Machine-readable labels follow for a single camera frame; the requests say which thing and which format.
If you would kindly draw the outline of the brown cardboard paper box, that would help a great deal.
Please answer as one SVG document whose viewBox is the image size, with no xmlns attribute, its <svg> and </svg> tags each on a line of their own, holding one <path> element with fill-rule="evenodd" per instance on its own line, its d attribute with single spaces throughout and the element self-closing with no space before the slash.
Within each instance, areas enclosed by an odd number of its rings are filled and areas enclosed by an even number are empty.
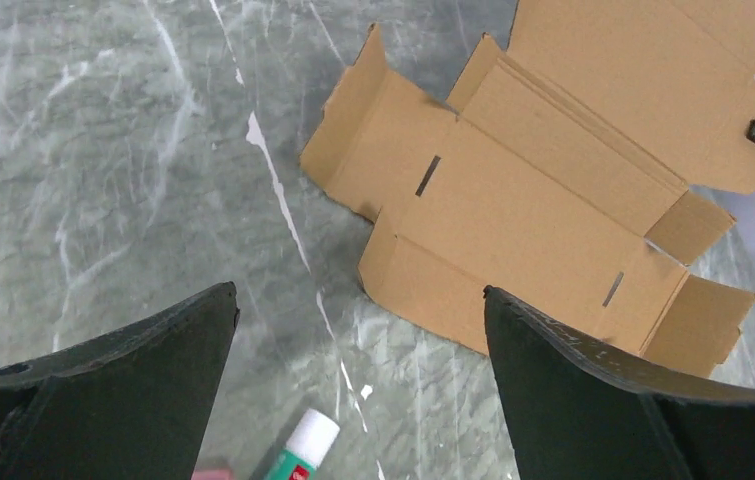
<svg viewBox="0 0 755 480">
<path fill-rule="evenodd" d="M 482 292 L 706 377 L 752 292 L 689 266 L 734 225 L 696 186 L 755 192 L 755 1 L 522 1 L 448 98 L 369 29 L 300 156 L 370 220 L 366 293 L 475 351 Z"/>
</svg>

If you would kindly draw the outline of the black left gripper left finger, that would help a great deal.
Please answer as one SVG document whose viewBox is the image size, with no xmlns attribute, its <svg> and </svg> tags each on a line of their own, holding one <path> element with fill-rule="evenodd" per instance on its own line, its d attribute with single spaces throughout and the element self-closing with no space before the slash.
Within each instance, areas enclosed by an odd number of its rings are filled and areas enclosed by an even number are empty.
<svg viewBox="0 0 755 480">
<path fill-rule="evenodd" d="M 0 368 L 0 479 L 187 479 L 240 311 L 213 285 L 125 327 Z"/>
</svg>

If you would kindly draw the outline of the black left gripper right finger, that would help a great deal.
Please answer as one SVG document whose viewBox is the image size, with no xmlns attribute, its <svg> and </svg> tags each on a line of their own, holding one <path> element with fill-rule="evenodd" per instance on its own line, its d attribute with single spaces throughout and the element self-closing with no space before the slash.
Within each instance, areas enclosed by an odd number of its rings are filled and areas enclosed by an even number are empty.
<svg viewBox="0 0 755 480">
<path fill-rule="evenodd" d="M 523 479 L 755 479 L 755 389 L 651 363 L 494 286 L 489 357 Z"/>
</svg>

